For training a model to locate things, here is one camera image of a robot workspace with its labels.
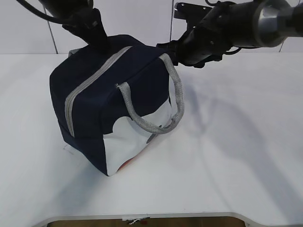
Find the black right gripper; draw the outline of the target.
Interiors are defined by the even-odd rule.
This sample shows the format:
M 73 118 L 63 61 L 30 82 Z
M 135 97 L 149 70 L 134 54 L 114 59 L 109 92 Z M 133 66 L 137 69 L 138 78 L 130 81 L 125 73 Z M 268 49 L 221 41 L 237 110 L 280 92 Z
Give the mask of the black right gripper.
M 223 19 L 229 15 L 229 4 L 210 4 L 211 11 L 190 30 L 186 30 L 178 40 L 157 44 L 158 48 L 168 51 L 175 66 L 203 68 L 207 62 L 221 61 L 224 55 L 234 55 L 239 49 L 225 34 Z

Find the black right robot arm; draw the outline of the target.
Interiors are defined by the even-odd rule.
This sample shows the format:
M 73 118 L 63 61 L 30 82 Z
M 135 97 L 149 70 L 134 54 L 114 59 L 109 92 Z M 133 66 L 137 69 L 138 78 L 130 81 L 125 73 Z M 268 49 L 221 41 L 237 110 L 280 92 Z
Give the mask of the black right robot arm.
M 185 20 L 187 29 L 178 40 L 157 44 L 174 65 L 200 69 L 242 49 L 273 48 L 303 35 L 303 5 L 292 7 L 286 0 L 178 2 L 174 10 L 174 18 Z

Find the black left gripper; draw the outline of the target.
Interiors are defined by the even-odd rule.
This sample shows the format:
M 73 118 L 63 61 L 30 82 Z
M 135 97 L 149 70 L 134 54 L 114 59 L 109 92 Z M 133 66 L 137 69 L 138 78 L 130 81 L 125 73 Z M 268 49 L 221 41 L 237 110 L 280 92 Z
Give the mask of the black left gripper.
M 100 52 L 108 52 L 110 43 L 97 8 L 83 8 L 77 11 L 71 16 L 71 22 L 62 27 Z

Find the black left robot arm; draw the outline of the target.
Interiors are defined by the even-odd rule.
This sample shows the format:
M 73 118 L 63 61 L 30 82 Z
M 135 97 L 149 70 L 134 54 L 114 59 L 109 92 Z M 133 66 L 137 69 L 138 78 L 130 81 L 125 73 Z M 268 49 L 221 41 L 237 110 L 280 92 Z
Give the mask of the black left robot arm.
M 101 52 L 110 49 L 101 13 L 94 8 L 92 0 L 41 0 L 40 3 L 54 18 L 64 21 L 63 29 Z

